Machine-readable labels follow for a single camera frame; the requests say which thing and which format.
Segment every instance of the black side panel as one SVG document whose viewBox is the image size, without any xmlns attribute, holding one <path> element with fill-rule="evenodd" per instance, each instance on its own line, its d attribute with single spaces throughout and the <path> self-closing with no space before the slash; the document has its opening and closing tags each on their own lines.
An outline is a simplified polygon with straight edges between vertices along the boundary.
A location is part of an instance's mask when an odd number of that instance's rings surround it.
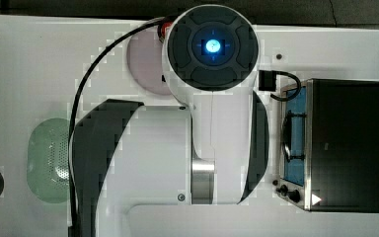
<svg viewBox="0 0 379 237">
<path fill-rule="evenodd" d="M 251 152 L 243 201 L 254 190 L 265 174 L 268 160 L 269 133 L 266 109 L 261 99 L 254 92 L 252 107 Z"/>
<path fill-rule="evenodd" d="M 143 103 L 106 100 L 76 125 L 72 167 L 78 196 L 75 237 L 95 236 L 98 198 L 118 141 Z"/>
</svg>

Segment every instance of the gray silver band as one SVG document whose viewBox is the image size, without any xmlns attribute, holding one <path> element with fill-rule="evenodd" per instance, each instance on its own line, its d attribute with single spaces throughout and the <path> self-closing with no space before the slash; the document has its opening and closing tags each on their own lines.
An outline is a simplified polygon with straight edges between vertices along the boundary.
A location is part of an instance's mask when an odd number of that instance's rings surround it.
<svg viewBox="0 0 379 237">
<path fill-rule="evenodd" d="M 192 204 L 212 204 L 214 191 L 214 161 L 206 161 L 193 153 L 191 164 L 191 202 Z"/>
</svg>

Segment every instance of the black cable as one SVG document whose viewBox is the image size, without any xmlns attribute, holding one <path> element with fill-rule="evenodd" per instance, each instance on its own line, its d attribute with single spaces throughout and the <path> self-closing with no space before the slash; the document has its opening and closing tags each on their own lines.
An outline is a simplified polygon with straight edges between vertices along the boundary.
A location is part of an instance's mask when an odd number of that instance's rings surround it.
<svg viewBox="0 0 379 237">
<path fill-rule="evenodd" d="M 293 79 L 295 81 L 295 83 L 296 83 L 297 88 L 296 88 L 296 91 L 294 92 L 294 94 L 292 94 L 291 96 L 289 96 L 287 98 L 277 97 L 274 94 L 270 94 L 270 96 L 274 100 L 277 100 L 277 101 L 280 101 L 280 102 L 287 102 L 287 101 L 291 101 L 292 99 L 294 99 L 300 93 L 300 90 L 301 90 L 300 79 L 298 79 L 298 77 L 296 77 L 295 75 L 293 75 L 291 73 L 288 73 L 288 72 L 283 72 L 283 71 L 273 71 L 273 72 L 275 72 L 276 75 L 287 76 L 287 77 Z"/>
<path fill-rule="evenodd" d="M 119 39 L 116 39 L 114 42 L 112 42 L 110 45 L 108 45 L 104 51 L 102 51 L 100 53 L 100 55 L 98 55 L 98 57 L 95 59 L 95 61 L 91 64 L 91 66 L 89 67 L 88 71 L 86 72 L 86 74 L 84 75 L 84 77 L 82 78 L 82 81 L 81 83 L 79 84 L 79 87 L 78 87 L 78 90 L 76 91 L 76 95 L 75 95 L 75 100 L 73 101 L 73 107 L 72 107 L 72 114 L 70 116 L 70 122 L 69 122 L 69 141 L 72 137 L 72 134 L 73 134 L 73 130 L 75 128 L 75 119 L 76 119 L 76 114 L 77 114 L 77 111 L 78 111 L 78 105 L 79 105 L 79 100 L 81 98 L 81 95 L 82 95 L 82 91 L 86 85 L 86 82 L 88 81 L 91 73 L 94 71 L 94 69 L 97 67 L 98 63 L 100 63 L 100 61 L 113 49 L 115 48 L 119 43 L 121 43 L 122 41 L 124 41 L 125 39 L 133 36 L 134 34 L 136 33 L 139 33 L 143 30 L 146 30 L 148 28 L 151 28 L 151 27 L 155 27 L 155 26 L 158 26 L 158 25 L 162 25 L 163 23 L 167 22 L 167 21 L 170 21 L 171 18 L 170 17 L 165 17 L 161 20 L 158 20 L 158 21 L 155 21 L 155 22 L 152 22 L 152 23 L 147 23 L 141 27 L 138 27 L 136 29 L 134 29 L 133 31 L 125 34 L 124 36 L 120 37 Z M 75 188 L 75 184 L 73 182 L 73 178 L 72 178 L 72 174 L 71 174 L 71 167 L 70 167 L 70 162 L 68 162 L 68 165 L 69 165 L 69 185 L 70 185 L 70 211 L 71 211 L 71 217 L 72 217 L 72 227 L 75 228 L 75 227 L 78 227 L 77 226 L 77 212 L 76 212 L 76 188 Z"/>
<path fill-rule="evenodd" d="M 329 2 L 331 3 L 332 17 L 334 18 L 335 27 L 337 27 L 338 26 L 338 22 L 337 22 L 337 18 L 335 17 L 334 3 L 332 3 L 332 0 L 329 0 Z"/>
</svg>

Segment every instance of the white arm segment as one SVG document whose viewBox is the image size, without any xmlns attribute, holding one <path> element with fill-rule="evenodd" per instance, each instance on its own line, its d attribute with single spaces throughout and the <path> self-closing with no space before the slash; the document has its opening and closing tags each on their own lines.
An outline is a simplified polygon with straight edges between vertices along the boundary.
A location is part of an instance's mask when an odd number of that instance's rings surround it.
<svg viewBox="0 0 379 237">
<path fill-rule="evenodd" d="M 97 237 L 130 237 L 127 213 L 140 204 L 190 204 L 188 110 L 141 107 L 134 113 L 100 194 Z"/>
</svg>

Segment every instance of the cable connector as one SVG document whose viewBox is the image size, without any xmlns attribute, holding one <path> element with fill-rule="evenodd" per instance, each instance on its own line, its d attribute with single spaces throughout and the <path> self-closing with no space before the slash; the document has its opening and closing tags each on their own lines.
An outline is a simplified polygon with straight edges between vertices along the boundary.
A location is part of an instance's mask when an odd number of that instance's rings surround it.
<svg viewBox="0 0 379 237">
<path fill-rule="evenodd" d="M 260 71 L 260 91 L 276 91 L 276 72 Z"/>
<path fill-rule="evenodd" d="M 274 100 L 277 100 L 280 102 L 291 101 L 300 93 L 300 90 L 301 90 L 300 79 L 298 79 L 298 77 L 296 77 L 295 75 L 293 75 L 291 73 L 283 72 L 283 71 L 263 71 L 263 70 L 260 70 L 259 90 L 260 91 L 276 91 L 276 76 L 277 75 L 286 76 L 286 77 L 293 79 L 296 83 L 297 89 L 293 95 L 291 95 L 287 98 L 277 97 L 274 94 L 270 94 L 270 97 L 273 98 Z"/>
</svg>

